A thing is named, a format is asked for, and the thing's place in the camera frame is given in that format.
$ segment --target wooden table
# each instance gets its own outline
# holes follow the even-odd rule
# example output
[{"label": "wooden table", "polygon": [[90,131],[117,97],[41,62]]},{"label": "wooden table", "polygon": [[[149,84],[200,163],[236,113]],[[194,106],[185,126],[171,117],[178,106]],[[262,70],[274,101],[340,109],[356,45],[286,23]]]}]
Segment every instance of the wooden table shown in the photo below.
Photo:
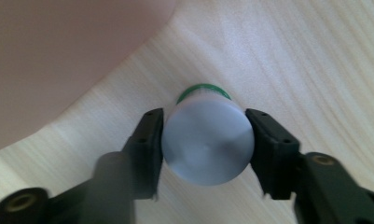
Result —
[{"label": "wooden table", "polygon": [[[169,23],[40,132],[0,151],[0,200],[61,193],[122,149],[146,111],[169,111],[192,84],[224,88],[374,190],[374,1],[182,0]],[[188,184],[166,165],[159,201],[137,223],[296,223],[291,202],[262,199],[250,167],[227,184]]]}]

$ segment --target bottle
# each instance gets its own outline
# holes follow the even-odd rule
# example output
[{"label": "bottle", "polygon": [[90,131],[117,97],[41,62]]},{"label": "bottle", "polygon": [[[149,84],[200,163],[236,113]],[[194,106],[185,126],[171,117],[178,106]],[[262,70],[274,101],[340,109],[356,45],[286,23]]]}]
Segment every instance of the bottle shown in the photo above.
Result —
[{"label": "bottle", "polygon": [[254,132],[242,109],[211,84],[184,91],[162,133],[163,157],[187,182],[213,186],[239,175],[254,152]]}]

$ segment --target green ring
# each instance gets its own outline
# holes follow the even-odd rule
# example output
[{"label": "green ring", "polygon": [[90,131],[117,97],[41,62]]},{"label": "green ring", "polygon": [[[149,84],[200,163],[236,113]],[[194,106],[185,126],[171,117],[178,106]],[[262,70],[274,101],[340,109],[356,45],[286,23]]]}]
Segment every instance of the green ring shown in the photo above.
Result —
[{"label": "green ring", "polygon": [[222,90],[221,88],[219,88],[215,85],[212,85],[212,84],[202,83],[202,84],[191,86],[186,91],[184,91],[180,95],[180,97],[178,98],[177,104],[179,104],[181,101],[185,100],[188,95],[190,95],[193,91],[198,90],[198,89],[209,89],[209,90],[212,90],[212,91],[217,91],[218,93],[220,93],[224,97],[230,99],[230,96],[224,90]]}]

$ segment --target light wood surface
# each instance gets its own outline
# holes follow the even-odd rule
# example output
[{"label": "light wood surface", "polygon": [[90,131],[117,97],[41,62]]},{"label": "light wood surface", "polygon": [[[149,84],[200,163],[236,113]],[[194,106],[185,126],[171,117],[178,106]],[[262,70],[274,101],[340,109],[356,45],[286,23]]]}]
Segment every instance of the light wood surface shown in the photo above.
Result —
[{"label": "light wood surface", "polygon": [[[374,1],[182,0],[163,29],[58,119],[0,150],[0,200],[84,181],[143,113],[169,111],[201,82],[271,114],[303,152],[338,158],[374,190]],[[207,188],[164,165],[159,201],[136,202],[137,223],[296,223],[291,202],[261,194],[249,167]]]}]

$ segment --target white cap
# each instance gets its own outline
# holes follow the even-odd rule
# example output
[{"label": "white cap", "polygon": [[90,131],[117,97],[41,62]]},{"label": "white cap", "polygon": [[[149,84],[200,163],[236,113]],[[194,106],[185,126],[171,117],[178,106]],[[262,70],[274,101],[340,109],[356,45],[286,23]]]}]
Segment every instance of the white cap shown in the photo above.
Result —
[{"label": "white cap", "polygon": [[245,169],[253,156],[254,133],[235,103],[207,92],[176,106],[164,125],[161,143],[173,172],[188,182],[212,186]]}]

